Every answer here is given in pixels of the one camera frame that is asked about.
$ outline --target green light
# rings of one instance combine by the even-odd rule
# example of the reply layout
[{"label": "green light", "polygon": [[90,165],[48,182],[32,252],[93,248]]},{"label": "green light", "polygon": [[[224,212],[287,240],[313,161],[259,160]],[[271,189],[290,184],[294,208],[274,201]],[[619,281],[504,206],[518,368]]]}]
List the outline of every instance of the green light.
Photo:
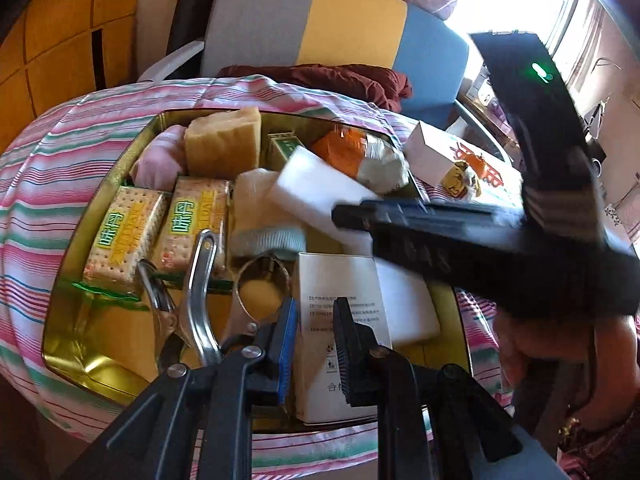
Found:
[{"label": "green light", "polygon": [[532,64],[531,67],[536,71],[536,74],[538,74],[539,78],[547,84],[549,84],[549,81],[554,78],[553,75],[546,73],[545,69],[542,68],[538,63]]}]

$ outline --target striped tablecloth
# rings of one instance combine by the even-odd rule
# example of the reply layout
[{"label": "striped tablecloth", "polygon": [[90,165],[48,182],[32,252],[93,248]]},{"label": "striped tablecloth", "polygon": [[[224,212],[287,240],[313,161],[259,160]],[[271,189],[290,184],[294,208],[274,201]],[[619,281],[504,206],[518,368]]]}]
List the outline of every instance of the striped tablecloth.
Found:
[{"label": "striped tablecloth", "polygon": [[[330,92],[263,76],[200,78],[136,83],[73,99],[33,121],[0,157],[0,373],[72,435],[91,441],[120,412],[49,372],[40,354],[50,292],[82,212],[154,115],[170,108],[249,105],[354,124],[400,142],[410,133],[401,116]],[[458,292],[458,301],[475,377],[507,404],[491,329],[495,305],[464,292]],[[375,458],[376,446],[375,424],[256,435],[254,477],[293,478],[354,465]]]}]

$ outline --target white armrest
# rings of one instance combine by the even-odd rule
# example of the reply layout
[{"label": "white armrest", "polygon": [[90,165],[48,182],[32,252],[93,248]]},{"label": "white armrest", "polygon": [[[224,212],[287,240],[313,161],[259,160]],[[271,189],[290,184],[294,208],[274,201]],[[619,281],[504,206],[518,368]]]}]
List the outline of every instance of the white armrest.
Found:
[{"label": "white armrest", "polygon": [[160,61],[153,63],[138,78],[138,82],[153,81],[159,82],[167,77],[171,72],[184,65],[197,53],[204,49],[204,41],[196,40],[187,43],[185,46],[174,50],[168,56],[164,56]]}]

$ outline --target gold tray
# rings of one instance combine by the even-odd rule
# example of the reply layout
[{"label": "gold tray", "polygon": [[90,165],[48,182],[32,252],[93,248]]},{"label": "gold tray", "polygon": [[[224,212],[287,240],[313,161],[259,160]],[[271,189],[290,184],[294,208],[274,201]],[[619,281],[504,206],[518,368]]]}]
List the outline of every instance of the gold tray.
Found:
[{"label": "gold tray", "polygon": [[[47,368],[85,390],[122,405],[129,404],[158,375],[154,363],[151,313],[144,304],[94,296],[72,284],[82,280],[84,263],[100,222],[145,146],[172,124],[187,126],[194,118],[213,111],[220,110],[168,110],[154,117],[140,131],[107,174],[85,210],[53,286],[42,341],[42,356]],[[294,132],[305,146],[309,146],[327,134],[334,124],[329,120],[263,112],[261,165],[265,163],[268,134]],[[368,132],[391,142],[385,134]],[[393,195],[417,197],[419,193],[411,180]],[[328,252],[326,244],[325,239],[316,243],[310,240],[308,250]],[[339,251],[339,245],[337,249],[335,243],[330,246],[331,252]],[[455,295],[450,286],[442,283],[428,283],[428,287],[440,321],[440,335],[425,343],[397,350],[415,364],[439,368],[447,363],[456,363],[470,371]],[[179,294],[179,291],[171,292],[172,295]],[[212,329],[219,336],[225,327],[231,296],[210,294],[207,300]],[[254,426],[257,431],[308,431],[308,426],[286,416],[282,410],[259,417]]]}]

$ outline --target maroon fabric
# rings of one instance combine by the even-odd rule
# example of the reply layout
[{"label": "maroon fabric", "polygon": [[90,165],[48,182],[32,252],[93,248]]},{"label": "maroon fabric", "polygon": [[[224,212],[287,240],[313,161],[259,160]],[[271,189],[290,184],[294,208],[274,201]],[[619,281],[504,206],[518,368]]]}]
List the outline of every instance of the maroon fabric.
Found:
[{"label": "maroon fabric", "polygon": [[379,108],[400,112],[400,99],[411,97],[413,89],[407,76],[390,68],[369,65],[326,66],[226,66],[218,77],[244,77],[260,74],[278,83],[327,90],[376,104]]}]

